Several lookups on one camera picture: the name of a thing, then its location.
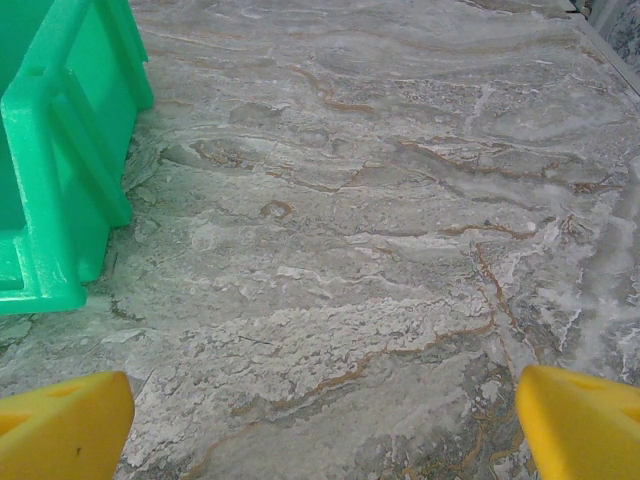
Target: gray marble surface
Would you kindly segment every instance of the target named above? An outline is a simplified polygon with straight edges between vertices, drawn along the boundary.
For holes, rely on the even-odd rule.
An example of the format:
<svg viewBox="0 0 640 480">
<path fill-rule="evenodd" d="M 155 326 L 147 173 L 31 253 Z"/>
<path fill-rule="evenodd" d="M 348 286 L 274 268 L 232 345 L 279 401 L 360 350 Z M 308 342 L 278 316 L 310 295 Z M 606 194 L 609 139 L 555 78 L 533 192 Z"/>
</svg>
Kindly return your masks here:
<svg viewBox="0 0 640 480">
<path fill-rule="evenodd" d="M 532 479 L 524 366 L 640 382 L 638 97 L 563 7 L 133 8 L 135 220 L 0 395 L 125 370 L 117 480 Z"/>
</svg>

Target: yellow plastic piece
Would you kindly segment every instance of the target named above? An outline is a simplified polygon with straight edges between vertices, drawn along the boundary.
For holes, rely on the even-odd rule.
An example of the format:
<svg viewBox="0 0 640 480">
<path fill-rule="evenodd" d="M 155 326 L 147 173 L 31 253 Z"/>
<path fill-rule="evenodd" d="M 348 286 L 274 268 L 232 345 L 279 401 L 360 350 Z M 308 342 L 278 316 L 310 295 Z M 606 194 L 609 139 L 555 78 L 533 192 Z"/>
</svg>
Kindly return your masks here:
<svg viewBox="0 0 640 480">
<path fill-rule="evenodd" d="M 543 479 L 640 479 L 640 388 L 530 366 L 516 406 Z"/>
<path fill-rule="evenodd" d="M 134 403 L 122 372 L 0 400 L 0 479 L 112 479 Z"/>
</svg>

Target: green plastic crate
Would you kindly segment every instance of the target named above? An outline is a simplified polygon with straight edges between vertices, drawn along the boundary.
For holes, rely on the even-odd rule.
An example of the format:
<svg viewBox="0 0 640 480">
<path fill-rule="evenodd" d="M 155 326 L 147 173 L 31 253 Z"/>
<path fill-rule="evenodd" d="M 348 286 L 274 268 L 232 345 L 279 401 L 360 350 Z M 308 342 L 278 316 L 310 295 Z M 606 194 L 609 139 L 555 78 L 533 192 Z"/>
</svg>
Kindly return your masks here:
<svg viewBox="0 0 640 480">
<path fill-rule="evenodd" d="M 0 0 L 0 314 L 84 305 L 138 112 L 153 104 L 126 0 Z"/>
</svg>

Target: brown vein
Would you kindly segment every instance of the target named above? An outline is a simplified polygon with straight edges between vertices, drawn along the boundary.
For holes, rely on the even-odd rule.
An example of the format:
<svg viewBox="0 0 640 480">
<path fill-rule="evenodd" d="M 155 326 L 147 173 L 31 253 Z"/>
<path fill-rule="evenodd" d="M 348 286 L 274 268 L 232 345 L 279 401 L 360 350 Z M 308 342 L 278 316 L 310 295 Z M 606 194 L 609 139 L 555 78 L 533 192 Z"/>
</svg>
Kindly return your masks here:
<svg viewBox="0 0 640 480">
<path fill-rule="evenodd" d="M 445 158 L 439 153 L 436 153 L 430 148 L 427 148 L 424 145 L 421 145 L 420 143 L 415 142 L 413 140 L 406 140 L 406 139 L 398 140 L 398 144 L 403 147 L 410 148 L 414 152 L 417 152 L 420 154 L 426 153 L 431 159 L 433 159 L 436 162 L 439 162 L 440 164 L 453 167 L 455 170 L 458 170 L 460 172 L 470 173 L 472 175 L 475 175 L 478 173 L 483 175 L 497 174 L 502 177 L 513 179 L 513 180 L 533 180 L 537 182 L 542 182 L 546 184 L 557 185 L 559 187 L 567 188 L 576 195 L 593 194 L 602 190 L 611 190 L 611 189 L 620 190 L 623 188 L 622 185 L 604 185 L 604 182 L 606 182 L 611 177 L 611 175 L 609 174 L 605 175 L 605 177 L 599 182 L 571 183 L 562 179 L 548 178 L 544 176 L 542 173 L 512 172 L 510 170 L 505 170 L 500 167 L 476 167 L 468 163 L 454 162 L 453 160 L 449 160 L 448 158 Z"/>
<path fill-rule="evenodd" d="M 198 47 L 207 47 L 207 48 L 212 48 L 212 49 L 216 49 L 216 50 L 225 50 L 228 52 L 243 52 L 243 53 L 255 53 L 255 50 L 249 50 L 246 48 L 231 48 L 231 47 L 221 47 L 220 45 L 213 45 L 211 43 L 207 43 L 207 42 L 202 42 L 202 41 L 198 41 L 198 40 L 194 40 L 193 38 L 186 38 L 186 37 L 179 37 L 179 36 L 175 36 L 175 35 L 170 35 L 167 33 L 159 33 L 159 32 L 154 32 L 153 30 L 145 30 L 144 28 L 140 29 L 140 32 L 144 33 L 145 35 L 153 35 L 165 40 L 173 40 L 174 42 L 181 42 L 181 43 L 186 43 L 188 45 L 197 45 Z M 266 48 L 261 48 L 260 51 L 266 51 Z"/>
<path fill-rule="evenodd" d="M 538 470 L 538 467 L 536 467 L 536 462 L 533 459 L 533 456 L 530 456 L 529 460 L 527 460 L 526 468 L 529 475 L 533 475 Z"/>
<path fill-rule="evenodd" d="M 486 332 L 488 332 L 489 330 L 493 329 L 493 327 L 496 324 L 496 311 L 493 308 L 493 304 L 491 303 L 491 300 L 489 300 L 489 296 L 487 295 L 487 291 L 484 287 L 478 287 L 478 291 L 482 294 L 482 297 L 484 298 L 484 301 L 487 302 L 487 306 L 489 307 L 489 315 L 491 316 L 491 321 L 489 322 L 489 325 L 486 326 Z"/>
<path fill-rule="evenodd" d="M 189 472 L 187 472 L 187 475 L 184 477 L 184 480 L 195 480 L 196 478 L 198 478 L 198 476 L 204 472 L 204 469 L 209 464 L 211 457 L 213 455 L 213 452 L 216 450 L 216 448 L 224 445 L 225 443 L 231 440 L 240 438 L 246 435 L 247 433 L 249 433 L 250 431 L 257 429 L 260 426 L 262 426 L 262 421 L 254 422 L 247 425 L 240 431 L 227 435 L 223 437 L 221 440 L 218 440 L 216 443 L 214 443 L 207 449 L 207 453 L 205 453 L 204 458 L 202 459 L 202 462 L 200 462 L 199 464 L 194 466 L 191 470 L 189 470 Z"/>
<path fill-rule="evenodd" d="M 351 381 L 351 380 L 356 380 L 360 377 L 362 377 L 363 372 L 365 367 L 371 362 L 371 360 L 375 357 L 375 356 L 379 356 L 379 355 L 399 355 L 399 356 L 404 356 L 404 355 L 415 355 L 415 354 L 419 354 L 424 352 L 427 348 L 431 348 L 434 347 L 436 345 L 438 345 L 439 343 L 443 342 L 444 340 L 447 340 L 453 336 L 456 335 L 467 335 L 467 334 L 484 334 L 484 333 L 488 333 L 489 331 L 491 331 L 495 325 L 495 315 L 493 312 L 493 308 L 491 306 L 491 303 L 489 302 L 486 294 L 484 293 L 484 289 L 480 289 L 480 291 L 482 292 L 485 300 L 487 301 L 487 303 L 489 304 L 490 307 L 490 319 L 489 322 L 486 325 L 482 325 L 480 327 L 476 327 L 476 328 L 471 328 L 471 329 L 463 329 L 463 330 L 454 330 L 451 332 L 447 332 L 444 335 L 439 335 L 438 333 L 435 333 L 436 339 L 433 342 L 429 342 L 425 345 L 424 348 L 415 348 L 415 349 L 407 349 L 407 350 L 388 350 L 388 349 L 383 349 L 379 352 L 369 352 L 367 353 L 361 360 L 358 361 L 356 369 L 354 371 L 351 372 L 347 372 L 344 375 L 340 375 L 339 377 L 335 377 L 335 378 L 330 378 L 328 380 L 325 380 L 324 382 L 320 383 L 317 387 L 315 387 L 312 390 L 309 390 L 307 393 L 305 393 L 304 395 L 302 395 L 301 397 L 297 397 L 297 398 L 293 398 L 291 400 L 276 400 L 274 402 L 271 402 L 271 407 L 274 410 L 288 410 L 291 409 L 293 407 L 296 407 L 302 403 L 304 403 L 305 401 L 309 400 L 312 397 L 318 396 L 320 394 L 322 394 L 325 390 L 328 389 L 332 389 L 335 388 L 337 386 L 343 385 L 344 383 Z M 248 405 L 242 405 L 239 407 L 234 407 L 231 410 L 231 415 L 233 416 L 240 416 L 240 415 L 245 415 L 247 413 L 249 413 L 251 411 L 251 409 L 257 404 L 257 399 L 252 400 Z"/>
<path fill-rule="evenodd" d="M 404 476 L 404 478 L 406 478 L 406 477 L 407 477 L 407 475 L 409 475 L 409 478 L 410 478 L 411 480 L 419 480 L 419 478 L 420 478 L 420 477 L 418 476 L 418 474 L 416 473 L 416 471 L 415 471 L 413 468 L 411 468 L 411 467 L 406 467 L 406 468 L 404 468 L 404 469 L 402 470 L 402 475 Z"/>
<path fill-rule="evenodd" d="M 313 75 L 311 72 L 303 70 L 300 67 L 291 65 L 289 66 L 289 69 L 303 75 L 316 90 L 318 90 L 319 92 L 322 92 L 324 94 L 322 101 L 327 107 L 332 108 L 334 110 L 340 110 L 343 112 L 362 112 L 362 113 L 369 113 L 369 114 L 375 113 L 375 110 L 373 109 L 373 107 L 370 107 L 369 105 L 360 105 L 360 104 L 347 105 L 346 103 L 340 103 L 340 102 L 334 101 L 333 100 L 334 92 L 331 86 L 329 86 L 328 84 L 323 85 L 323 83 L 320 82 L 320 80 L 318 80 L 315 77 L 315 75 Z"/>
<path fill-rule="evenodd" d="M 176 29 L 176 25 L 175 24 L 167 24 L 166 22 L 157 22 L 151 19 L 138 19 L 138 25 L 140 26 L 145 26 L 145 25 L 149 25 L 152 27 L 160 27 L 160 28 L 174 28 Z M 193 26 L 189 25 L 186 26 L 185 25 L 185 29 L 182 30 L 180 28 L 180 26 L 177 26 L 177 30 L 179 31 L 179 33 L 182 33 L 184 35 L 197 35 L 199 37 L 216 37 L 216 38 L 230 38 L 230 39 L 234 39 L 234 40 L 244 40 L 245 37 L 243 35 L 238 35 L 236 33 L 222 33 L 222 32 L 212 32 L 210 30 L 202 30 L 202 29 L 198 29 L 198 28 L 194 28 Z"/>
<path fill-rule="evenodd" d="M 484 297 L 484 300 L 487 302 L 487 305 L 489 305 L 489 311 L 491 312 L 491 325 L 495 326 L 496 323 L 496 312 L 493 306 L 493 303 L 491 303 L 491 300 L 489 300 L 489 296 L 487 295 L 487 291 L 484 289 L 484 287 L 479 287 L 478 290 L 480 291 L 480 293 L 482 293 L 482 296 Z M 502 338 L 502 333 L 500 332 L 500 329 L 496 329 L 495 330 L 497 335 L 498 335 L 498 340 L 500 341 L 500 346 L 502 347 L 502 351 L 504 353 L 504 358 L 505 361 L 507 362 L 507 368 L 509 368 L 510 372 L 513 372 L 513 360 L 511 359 L 511 356 L 509 355 L 509 352 L 507 350 L 507 345 L 504 342 L 504 338 Z"/>
<path fill-rule="evenodd" d="M 568 18 L 560 7 L 545 9 L 544 6 L 523 5 L 520 3 L 501 2 L 498 0 L 458 0 L 467 5 L 479 8 L 480 10 L 491 10 L 508 13 L 540 13 L 546 14 L 547 18 Z"/>
<path fill-rule="evenodd" d="M 193 65 L 195 67 L 202 68 L 204 70 L 218 70 L 218 71 L 228 71 L 228 70 L 250 70 L 255 68 L 269 68 L 275 66 L 274 62 L 270 62 L 268 60 L 257 61 L 253 63 L 246 64 L 231 64 L 224 65 L 222 63 L 216 63 L 212 60 L 202 59 L 200 57 L 185 57 L 183 54 L 179 53 L 169 53 L 166 49 L 156 49 L 153 47 L 147 48 L 147 53 L 150 56 L 162 56 L 164 58 L 168 58 L 180 63 L 186 63 L 188 65 Z"/>
<path fill-rule="evenodd" d="M 419 469 L 419 474 L 423 476 L 428 476 L 429 474 L 436 473 L 438 470 L 449 470 L 454 472 L 460 478 L 475 478 L 468 477 L 467 470 L 472 466 L 473 462 L 478 458 L 482 448 L 486 446 L 485 439 L 490 438 L 490 430 L 499 427 L 500 425 L 504 425 L 507 422 L 510 422 L 514 415 L 515 409 L 510 409 L 504 416 L 498 416 L 496 411 L 502 405 L 502 401 L 498 400 L 494 403 L 489 410 L 484 414 L 476 414 L 474 417 L 479 421 L 478 431 L 476 434 L 476 439 L 473 448 L 467 453 L 464 458 L 459 463 L 447 463 L 445 464 L 441 460 L 431 461 L 427 465 L 423 466 Z M 506 450 L 501 450 L 498 452 L 494 452 L 489 457 L 489 468 L 493 471 L 493 465 L 498 460 L 505 458 L 506 456 L 514 453 L 520 448 L 522 444 L 521 440 L 522 432 L 519 431 L 512 439 L 511 446 Z"/>
<path fill-rule="evenodd" d="M 193 148 L 196 151 L 196 153 L 200 156 L 200 158 L 205 162 L 207 160 L 210 160 L 223 167 L 226 167 L 228 165 L 233 165 L 235 168 L 241 168 L 242 164 L 246 162 L 247 165 L 246 167 L 244 167 L 244 170 L 253 170 L 254 168 L 253 165 L 248 163 L 249 159 L 245 157 L 243 154 L 238 152 L 234 152 L 235 158 L 232 158 L 229 155 L 227 156 L 221 155 L 219 153 L 211 154 L 207 152 L 207 150 L 205 149 L 203 141 L 198 141 L 194 143 L 193 145 L 191 145 L 191 148 Z"/>
<path fill-rule="evenodd" d="M 455 235 L 462 235 L 467 230 L 493 230 L 496 232 L 508 233 L 516 240 L 525 240 L 527 238 L 532 238 L 535 236 L 536 233 L 538 233 L 537 230 L 533 232 L 516 232 L 503 225 L 465 225 L 459 228 L 453 228 L 453 227 L 444 228 L 440 230 L 438 233 L 441 233 L 443 235 L 455 236 Z"/>
<path fill-rule="evenodd" d="M 298 185 L 299 187 L 306 187 L 309 188 L 311 190 L 315 190 L 316 192 L 321 192 L 321 193 L 335 193 L 338 190 L 340 190 L 340 188 L 337 187 L 327 187 L 325 185 L 315 185 L 313 183 L 307 183 L 305 181 L 302 180 L 298 180 L 292 177 L 282 177 L 282 180 L 288 183 L 292 183 L 293 185 Z"/>
<path fill-rule="evenodd" d="M 390 40 L 392 42 L 400 43 L 401 45 L 406 45 L 408 47 L 417 48 L 420 50 L 426 50 L 428 52 L 438 52 L 445 54 L 453 54 L 453 55 L 478 55 L 478 54 L 495 54 L 495 53 L 515 53 L 520 50 L 524 50 L 526 48 L 532 48 L 537 46 L 546 46 L 546 45 L 557 45 L 563 48 L 569 48 L 576 46 L 576 35 L 575 34 L 558 34 L 558 35 L 548 35 L 546 37 L 535 38 L 532 40 L 523 40 L 519 43 L 515 42 L 501 42 L 501 45 L 487 47 L 487 46 L 478 46 L 478 45 L 425 45 L 423 43 L 413 42 L 411 40 L 404 40 L 400 38 L 391 37 L 389 35 L 385 35 L 379 32 L 371 32 L 368 30 L 358 30 L 358 29 L 335 29 L 328 30 L 323 33 L 290 33 L 288 34 L 290 37 L 296 38 L 315 38 L 315 37 L 323 37 L 327 35 L 341 35 L 341 34 L 353 34 L 359 33 L 361 35 L 369 35 L 376 38 L 382 38 L 385 40 Z"/>
<path fill-rule="evenodd" d="M 476 251 L 478 252 L 478 260 L 480 261 L 480 265 L 482 267 L 482 274 L 487 277 L 496 287 L 496 298 L 498 299 L 498 305 L 500 305 L 500 309 L 511 319 L 511 326 L 517 330 L 520 330 L 518 328 L 518 319 L 515 317 L 515 315 L 509 308 L 509 305 L 507 304 L 502 286 L 500 285 L 500 282 L 498 282 L 495 274 L 491 271 L 489 262 L 487 262 L 484 257 L 484 251 L 482 249 L 481 243 L 476 243 Z"/>
</svg>

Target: yellow triangular object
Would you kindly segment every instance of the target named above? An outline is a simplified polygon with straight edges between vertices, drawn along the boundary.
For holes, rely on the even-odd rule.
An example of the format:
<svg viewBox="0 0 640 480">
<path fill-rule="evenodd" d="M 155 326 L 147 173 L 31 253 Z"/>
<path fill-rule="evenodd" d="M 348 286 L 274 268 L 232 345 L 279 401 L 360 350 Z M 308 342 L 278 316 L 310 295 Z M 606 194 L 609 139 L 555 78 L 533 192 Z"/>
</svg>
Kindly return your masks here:
<svg viewBox="0 0 640 480">
<path fill-rule="evenodd" d="M 516 406 L 544 480 L 640 479 L 639 388 L 530 366 Z"/>
<path fill-rule="evenodd" d="M 0 479 L 110 480 L 133 413 L 122 372 L 1 399 Z"/>
</svg>

